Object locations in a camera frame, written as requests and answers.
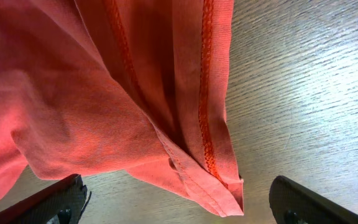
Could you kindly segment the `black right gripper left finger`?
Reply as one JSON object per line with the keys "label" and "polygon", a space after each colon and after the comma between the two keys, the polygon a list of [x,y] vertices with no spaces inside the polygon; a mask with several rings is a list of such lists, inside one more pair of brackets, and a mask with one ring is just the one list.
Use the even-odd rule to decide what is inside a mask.
{"label": "black right gripper left finger", "polygon": [[78,224],[91,199],[72,174],[0,212],[0,224]]}

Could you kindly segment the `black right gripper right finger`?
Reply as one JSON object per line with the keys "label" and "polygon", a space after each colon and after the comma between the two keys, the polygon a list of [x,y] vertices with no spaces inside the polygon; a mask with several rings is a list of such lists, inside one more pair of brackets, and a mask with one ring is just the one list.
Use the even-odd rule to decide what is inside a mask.
{"label": "black right gripper right finger", "polygon": [[358,224],[358,214],[283,175],[270,186],[269,204],[278,224]]}

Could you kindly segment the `orange McKinney Boyd soccer t-shirt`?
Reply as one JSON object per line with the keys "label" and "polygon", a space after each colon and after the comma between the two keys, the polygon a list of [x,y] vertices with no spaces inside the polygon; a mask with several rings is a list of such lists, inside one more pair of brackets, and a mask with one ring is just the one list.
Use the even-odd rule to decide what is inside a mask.
{"label": "orange McKinney Boyd soccer t-shirt", "polygon": [[226,125],[232,1],[0,1],[0,200],[124,170],[242,215]]}

